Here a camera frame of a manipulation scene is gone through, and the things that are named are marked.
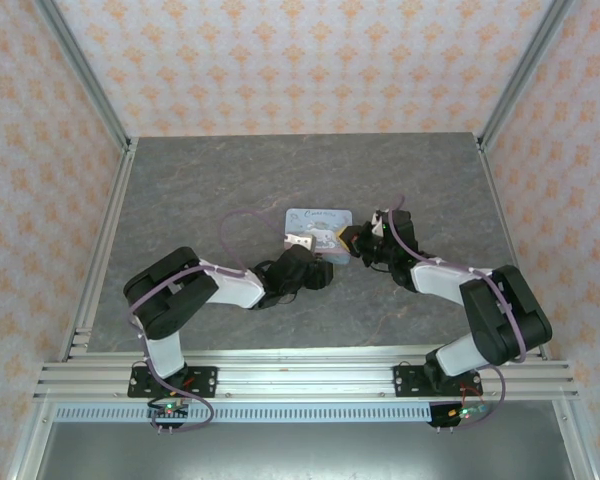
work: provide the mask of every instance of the gray tabletop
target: gray tabletop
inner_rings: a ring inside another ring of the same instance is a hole
[[[423,250],[476,267],[511,254],[469,133],[142,138],[116,230],[90,351],[135,351],[124,284],[179,246],[236,267],[217,240],[236,208],[280,230],[289,208],[347,209],[354,223],[406,196]],[[254,266],[282,253],[257,219],[235,217],[227,238]],[[396,286],[352,259],[328,288],[301,290],[261,311],[205,305],[181,331],[185,349],[431,344],[467,333],[463,309]]]

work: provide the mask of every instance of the small white object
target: small white object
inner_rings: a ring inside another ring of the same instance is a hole
[[[284,247],[290,248],[292,245],[300,245],[301,247],[306,248],[311,253],[313,253],[316,249],[316,237],[309,234],[300,234],[294,235],[292,233],[287,233],[284,236]]]
[[[170,377],[184,367],[179,332],[161,340],[147,340],[147,349],[153,368],[160,378]]]
[[[217,265],[202,259],[200,260],[200,265],[218,268]],[[242,270],[222,268],[231,272],[242,273]],[[215,270],[205,270],[204,272],[213,278],[218,285],[218,290],[207,300],[207,303],[225,303],[237,305],[242,308],[251,308],[264,296],[262,282],[260,282],[255,273],[249,270],[241,278],[229,277]]]
[[[420,293],[437,295],[463,305],[460,285],[480,277],[475,273],[461,272],[451,267],[439,265],[442,261],[440,258],[433,260],[438,265],[420,262],[411,269],[411,278],[416,290]],[[489,269],[481,269],[481,271],[487,275],[491,273]]]
[[[444,373],[450,377],[489,364],[478,351],[470,333],[438,350],[436,359]]]
[[[373,228],[371,229],[371,233],[373,233],[376,237],[383,237],[384,232],[382,231],[382,216],[377,213],[373,214],[371,217],[371,225]]]

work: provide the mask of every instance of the patterned wallpaper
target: patterned wallpaper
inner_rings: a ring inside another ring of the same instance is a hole
[[[59,0],[132,136],[473,131],[550,0]]]
[[[577,1],[489,152],[523,271],[600,449],[600,0]]]
[[[119,151],[31,0],[0,0],[0,480],[77,305]]]

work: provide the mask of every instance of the floor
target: floor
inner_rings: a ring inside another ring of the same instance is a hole
[[[56,424],[38,478],[68,472],[73,480],[573,478],[551,402],[507,402],[488,423],[453,435],[424,423],[220,423],[173,436],[142,424]]]
[[[235,267],[217,241],[235,208],[281,230],[289,208],[353,212],[354,223],[406,196],[422,249],[484,267],[511,262],[469,133],[142,138],[124,199],[89,351],[135,351],[123,285],[175,248]],[[282,244],[258,220],[234,218],[227,238],[248,266]],[[332,284],[262,311],[206,305],[181,331],[185,349],[431,344],[468,332],[463,309],[397,287],[352,259]]]

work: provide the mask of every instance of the light blue card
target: light blue card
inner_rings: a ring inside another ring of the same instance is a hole
[[[284,231],[294,235],[310,233],[316,237],[315,253],[321,254],[328,262],[346,265],[351,255],[340,245],[336,232],[348,225],[353,225],[353,215],[349,210],[290,208]]]

